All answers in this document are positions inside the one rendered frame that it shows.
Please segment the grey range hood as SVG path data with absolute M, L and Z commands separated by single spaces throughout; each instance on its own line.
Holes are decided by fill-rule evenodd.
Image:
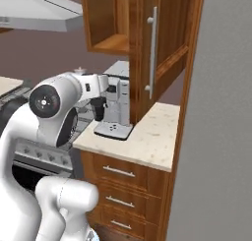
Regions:
M 72 0 L 0 0 L 0 29 L 67 32 L 82 26 L 82 5 Z

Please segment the tall wooden side panel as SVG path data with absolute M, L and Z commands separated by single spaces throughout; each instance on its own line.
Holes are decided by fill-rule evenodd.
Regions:
M 175 138 L 175 147 L 173 154 L 173 161 L 171 165 L 171 171 L 166 172 L 164 176 L 164 188 L 162 198 L 162 213 L 160 214 L 160 222 L 158 227 L 156 241 L 165 241 L 167 227 L 169 223 L 169 216 L 171 211 L 171 203 L 173 196 L 174 183 L 177 173 L 177 166 L 179 160 L 179 154 L 182 144 L 182 136 L 185 123 L 185 115 L 188 103 L 189 90 L 191 85 L 192 68 L 195 57 L 199 24 L 201 21 L 202 7 L 204 0 L 192 0 L 191 13 L 189 14 L 190 19 L 190 30 L 189 30 L 189 44 L 186 58 L 185 75 L 183 79 L 183 90 L 180 100 L 180 112 L 178 117 L 178 126 Z

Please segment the wooden cabinet door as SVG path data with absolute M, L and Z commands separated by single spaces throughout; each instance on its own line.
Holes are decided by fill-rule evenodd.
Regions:
M 185 68 L 192 0 L 129 0 L 130 122 L 137 124 Z M 157 6 L 156 72 L 153 98 L 150 80 L 152 25 Z

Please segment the silver stove with oven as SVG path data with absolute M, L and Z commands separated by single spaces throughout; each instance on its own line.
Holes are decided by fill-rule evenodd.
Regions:
M 0 136 L 7 125 L 11 112 L 26 101 L 31 92 L 31 88 L 19 86 L 0 94 Z M 53 148 L 28 141 L 18 139 L 15 146 L 15 157 L 13 163 L 13 174 L 16 180 L 26 189 L 34 191 L 35 185 L 40 178 L 45 175 L 56 175 L 66 178 L 81 179 L 84 171 L 81 164 L 81 154 L 72 147 L 73 142 L 81 135 L 93 120 L 93 113 L 87 101 L 76 105 L 78 112 L 77 128 L 68 143 L 60 148 Z M 28 147 L 30 153 L 24 153 L 24 148 Z M 36 151 L 42 153 L 42 158 L 38 158 Z M 51 162 L 48 154 L 55 157 Z M 61 158 L 68 160 L 68 165 L 63 165 Z

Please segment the wooden drawer front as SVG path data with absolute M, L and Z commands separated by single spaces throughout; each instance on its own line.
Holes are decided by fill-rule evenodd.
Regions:
M 99 193 L 100 193 L 100 201 L 106 205 L 118 208 L 123 211 L 129 211 L 134 214 L 144 215 L 145 214 L 145 206 L 146 206 L 146 199 L 144 197 L 138 196 L 137 194 L 130 193 L 125 190 L 111 188 L 106 185 L 99 185 L 98 186 Z M 113 198 L 122 200 L 127 203 L 133 203 L 135 205 L 134 208 L 129 208 L 117 203 L 113 203 L 108 201 L 105 196 L 112 196 Z
M 104 170 L 102 167 L 109 165 L 110 167 L 120 170 L 133 172 L 136 177 L 128 177 L 121 174 L 113 173 Z M 104 179 L 114 180 L 119 183 L 129 184 L 132 186 L 147 188 L 147 168 L 145 166 L 135 164 L 133 162 L 116 159 L 113 157 L 95 154 L 94 155 L 94 170 L 98 176 Z
M 102 211 L 101 219 L 105 224 L 115 228 L 116 230 L 122 231 L 138 238 L 145 237 L 145 224 L 131 214 L 125 213 L 123 211 L 114 211 L 113 209 L 108 209 Z M 115 219 L 116 221 L 126 225 L 131 225 L 132 229 L 129 230 L 112 224 L 110 223 L 112 219 Z

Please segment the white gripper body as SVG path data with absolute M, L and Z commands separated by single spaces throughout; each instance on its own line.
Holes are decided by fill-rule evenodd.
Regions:
M 107 75 L 95 75 L 94 78 L 94 96 L 98 97 L 108 89 L 108 76 Z

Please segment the wooden wall cabinet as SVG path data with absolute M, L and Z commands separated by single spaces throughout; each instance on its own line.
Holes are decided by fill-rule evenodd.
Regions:
M 82 0 L 88 51 L 129 52 L 129 0 Z

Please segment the grey coffee machine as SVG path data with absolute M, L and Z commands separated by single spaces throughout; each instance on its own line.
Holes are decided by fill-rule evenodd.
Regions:
M 94 120 L 98 122 L 94 133 L 126 141 L 133 129 L 130 123 L 129 62 L 117 61 L 105 74 L 108 76 L 106 92 L 91 100 Z

